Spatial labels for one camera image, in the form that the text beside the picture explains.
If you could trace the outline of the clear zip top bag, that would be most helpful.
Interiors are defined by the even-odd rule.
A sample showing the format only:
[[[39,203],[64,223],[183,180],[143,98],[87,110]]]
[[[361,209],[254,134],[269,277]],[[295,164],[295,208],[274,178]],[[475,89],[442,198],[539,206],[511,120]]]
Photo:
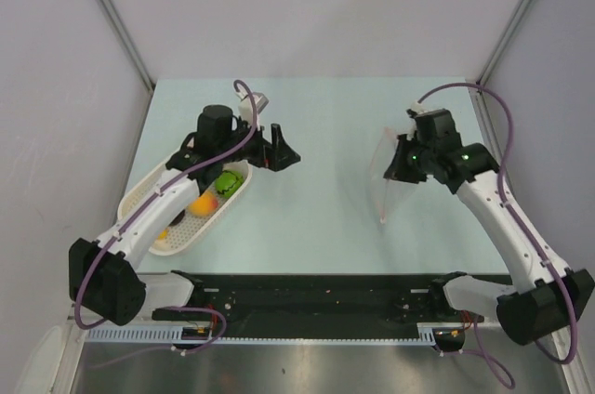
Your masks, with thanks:
[[[368,167],[368,193],[375,217],[385,225],[390,216],[414,193],[417,185],[384,177],[397,149],[397,132],[384,127]]]

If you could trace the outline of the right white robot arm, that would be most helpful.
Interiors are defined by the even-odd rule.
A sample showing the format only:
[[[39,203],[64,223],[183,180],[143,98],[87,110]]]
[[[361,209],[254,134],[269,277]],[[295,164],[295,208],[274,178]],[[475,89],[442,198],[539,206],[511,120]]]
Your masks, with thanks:
[[[431,283],[429,309],[440,321],[461,310],[495,319],[516,344],[525,346],[581,317],[594,290],[585,269],[573,270],[549,246],[537,251],[535,227],[499,186],[499,166],[481,143],[463,145],[451,112],[408,110],[409,132],[398,135],[387,180],[419,184],[434,177],[480,222],[503,259],[511,283],[488,282],[453,272]]]

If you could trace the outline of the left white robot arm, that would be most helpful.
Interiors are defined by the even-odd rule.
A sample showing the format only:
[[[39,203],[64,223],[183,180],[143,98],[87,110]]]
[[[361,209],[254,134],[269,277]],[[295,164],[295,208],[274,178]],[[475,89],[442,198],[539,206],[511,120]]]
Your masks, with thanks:
[[[147,309],[173,308],[183,318],[199,317],[205,296],[193,282],[175,272],[156,282],[137,274],[140,261],[160,233],[221,175],[225,164],[246,161],[273,172],[300,161],[284,140],[282,128],[271,125],[265,139],[256,121],[246,121],[223,105],[204,107],[197,128],[166,162],[153,188],[135,210],[96,240],[76,240],[69,250],[69,292],[77,325],[91,329],[82,311],[99,315],[101,322],[123,326]]]

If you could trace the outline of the green toy watermelon ball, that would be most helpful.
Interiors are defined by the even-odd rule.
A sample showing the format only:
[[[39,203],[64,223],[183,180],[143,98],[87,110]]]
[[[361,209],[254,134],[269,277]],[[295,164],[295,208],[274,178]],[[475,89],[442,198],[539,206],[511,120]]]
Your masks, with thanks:
[[[244,176],[235,170],[224,170],[215,180],[215,189],[222,197],[231,197],[244,183]]]

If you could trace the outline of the toy peach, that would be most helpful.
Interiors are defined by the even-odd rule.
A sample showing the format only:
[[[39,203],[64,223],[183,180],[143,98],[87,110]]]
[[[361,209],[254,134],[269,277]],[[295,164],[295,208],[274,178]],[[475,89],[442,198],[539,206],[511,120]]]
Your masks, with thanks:
[[[218,199],[211,192],[202,194],[187,207],[187,211],[195,217],[209,217],[217,210]]]

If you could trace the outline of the toy chocolate donut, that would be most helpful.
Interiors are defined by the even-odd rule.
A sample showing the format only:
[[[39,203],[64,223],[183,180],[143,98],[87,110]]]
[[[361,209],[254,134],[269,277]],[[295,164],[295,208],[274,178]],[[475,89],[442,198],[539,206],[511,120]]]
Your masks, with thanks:
[[[169,226],[176,226],[178,225],[182,219],[184,218],[185,213],[184,212],[180,212],[170,223]]]

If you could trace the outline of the white perforated plastic basket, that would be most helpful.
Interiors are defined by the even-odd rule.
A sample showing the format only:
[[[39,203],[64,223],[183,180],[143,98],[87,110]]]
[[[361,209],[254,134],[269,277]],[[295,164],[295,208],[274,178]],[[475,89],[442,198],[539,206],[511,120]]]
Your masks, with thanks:
[[[165,160],[159,163],[125,194],[117,209],[118,220],[123,219],[136,208],[145,195],[157,183],[164,171]],[[149,249],[151,254],[155,256],[173,256],[185,251],[195,242],[201,241],[206,233],[224,217],[228,209],[239,200],[242,193],[247,189],[252,179],[253,166],[247,161],[225,164],[224,173],[228,175],[228,181],[231,181],[231,174],[234,174],[234,181],[237,181],[238,177],[242,177],[244,181],[242,184],[235,184],[229,196],[221,195],[217,190],[217,182],[212,183],[207,191],[217,200],[217,207],[208,213],[204,211],[200,216],[196,216],[193,212],[185,211],[179,223],[169,226],[166,229],[166,233],[160,235],[153,243]]]

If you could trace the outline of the toy orange mango slice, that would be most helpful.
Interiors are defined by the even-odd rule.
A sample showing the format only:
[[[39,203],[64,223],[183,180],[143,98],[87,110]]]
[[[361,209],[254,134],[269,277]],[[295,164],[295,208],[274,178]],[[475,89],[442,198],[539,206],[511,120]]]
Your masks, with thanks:
[[[158,236],[157,236],[157,240],[158,241],[162,241],[167,237],[168,234],[168,230],[163,230]]]

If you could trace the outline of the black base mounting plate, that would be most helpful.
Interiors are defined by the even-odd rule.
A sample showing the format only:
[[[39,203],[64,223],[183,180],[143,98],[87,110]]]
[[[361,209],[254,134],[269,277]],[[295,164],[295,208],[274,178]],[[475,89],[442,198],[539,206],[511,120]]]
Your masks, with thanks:
[[[183,311],[157,309],[159,322],[212,325],[223,335],[386,336],[430,327],[436,345],[462,348],[472,317],[441,310],[430,295],[433,275],[189,274],[194,284]]]

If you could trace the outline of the right aluminium frame post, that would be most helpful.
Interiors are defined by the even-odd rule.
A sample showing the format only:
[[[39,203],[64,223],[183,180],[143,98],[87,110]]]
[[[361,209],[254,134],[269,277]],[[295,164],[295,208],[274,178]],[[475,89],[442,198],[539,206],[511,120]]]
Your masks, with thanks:
[[[486,85],[493,75],[496,67],[503,59],[517,31],[520,30],[535,0],[519,0],[513,9],[509,20],[499,35],[495,47],[492,49],[487,61],[484,63],[475,83]]]

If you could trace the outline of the aluminium frame post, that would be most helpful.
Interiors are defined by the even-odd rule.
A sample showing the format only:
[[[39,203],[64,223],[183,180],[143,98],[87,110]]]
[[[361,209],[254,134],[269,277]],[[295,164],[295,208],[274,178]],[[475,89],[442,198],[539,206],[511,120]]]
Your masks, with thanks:
[[[499,35],[495,47],[492,49],[487,61],[484,63],[475,83],[486,85],[493,75],[496,67],[503,59],[517,31],[520,30],[535,0],[519,0],[513,9],[509,20]]]
[[[129,30],[126,27],[122,16],[117,9],[113,0],[96,0],[99,5],[104,18],[111,27],[113,34],[121,48],[124,50],[126,57],[132,65],[137,77],[142,82],[145,89],[150,95],[153,94],[156,87],[155,82],[150,76],[149,70],[145,61],[141,57],[138,47],[133,40]]]

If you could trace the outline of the left aluminium frame post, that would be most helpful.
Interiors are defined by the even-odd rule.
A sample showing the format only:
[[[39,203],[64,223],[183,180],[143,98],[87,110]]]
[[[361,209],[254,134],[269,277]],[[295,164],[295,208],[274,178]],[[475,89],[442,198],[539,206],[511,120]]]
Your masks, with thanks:
[[[113,0],[96,0],[99,5],[104,18],[111,27],[113,34],[121,48],[124,50],[126,57],[132,65],[137,77],[142,82],[145,89],[150,95],[153,94],[156,87],[155,82],[150,76],[149,70],[145,61],[141,57],[138,47],[133,40],[129,30],[126,27],[122,16],[117,9]]]

